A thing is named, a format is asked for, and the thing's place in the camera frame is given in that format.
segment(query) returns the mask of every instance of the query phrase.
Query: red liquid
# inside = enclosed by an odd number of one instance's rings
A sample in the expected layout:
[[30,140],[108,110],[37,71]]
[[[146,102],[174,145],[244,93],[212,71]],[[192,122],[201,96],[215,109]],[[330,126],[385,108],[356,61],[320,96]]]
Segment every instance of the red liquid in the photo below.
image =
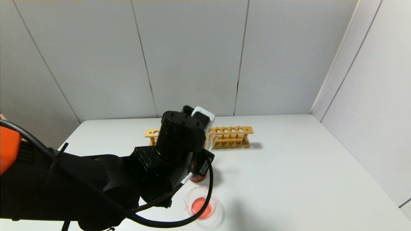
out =
[[[206,201],[205,198],[198,198],[196,199],[193,204],[191,205],[191,211],[196,214],[198,211],[200,211],[201,207],[203,207],[204,202]],[[211,213],[211,206],[210,204],[207,205],[207,208],[203,212],[203,214],[200,215],[199,219],[204,219],[207,218]]]
[[206,176],[200,176],[200,175],[199,175],[199,176],[197,176],[197,177],[192,176],[192,177],[190,178],[190,180],[191,180],[191,182],[197,183],[197,182],[203,181],[205,178],[206,178]]

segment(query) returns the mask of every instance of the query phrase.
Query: red liquid spill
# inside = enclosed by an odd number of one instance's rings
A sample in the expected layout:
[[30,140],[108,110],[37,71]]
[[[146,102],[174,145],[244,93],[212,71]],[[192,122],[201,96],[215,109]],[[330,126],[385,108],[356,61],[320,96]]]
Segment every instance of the red liquid spill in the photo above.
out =
[[[191,211],[196,214],[198,211],[200,211],[201,207],[203,207],[204,202],[206,201],[205,198],[198,198],[196,199],[193,204],[191,205]],[[203,214],[200,215],[199,219],[204,219],[208,217],[211,213],[211,206],[210,204],[207,205],[207,208],[203,212]]]

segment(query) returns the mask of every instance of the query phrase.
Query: white wall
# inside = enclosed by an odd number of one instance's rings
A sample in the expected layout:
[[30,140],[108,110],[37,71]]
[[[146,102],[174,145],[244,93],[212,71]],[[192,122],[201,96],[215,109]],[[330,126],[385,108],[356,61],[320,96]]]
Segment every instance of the white wall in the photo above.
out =
[[311,114],[321,121],[360,50],[382,0],[359,0]]
[[53,146],[84,120],[184,104],[309,113],[355,3],[0,1],[0,109]]
[[0,1],[0,107],[57,148],[80,125],[12,1]]
[[310,113],[356,3],[251,0],[236,115]]
[[411,1],[383,1],[322,123],[397,205],[411,197]]

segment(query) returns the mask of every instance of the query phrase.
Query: orange robot part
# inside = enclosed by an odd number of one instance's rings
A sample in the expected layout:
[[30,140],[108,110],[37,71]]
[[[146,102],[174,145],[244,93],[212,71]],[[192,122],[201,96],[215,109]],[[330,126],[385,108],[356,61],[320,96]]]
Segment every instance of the orange robot part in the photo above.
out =
[[16,161],[21,135],[5,127],[0,129],[0,175],[2,175]]

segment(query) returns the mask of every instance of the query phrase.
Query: white cable tie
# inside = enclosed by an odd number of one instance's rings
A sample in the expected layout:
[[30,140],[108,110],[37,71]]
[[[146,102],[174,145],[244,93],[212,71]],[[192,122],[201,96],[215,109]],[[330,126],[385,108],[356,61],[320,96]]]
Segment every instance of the white cable tie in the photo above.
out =
[[193,173],[189,173],[182,181],[182,184],[185,184],[191,177],[193,176]]

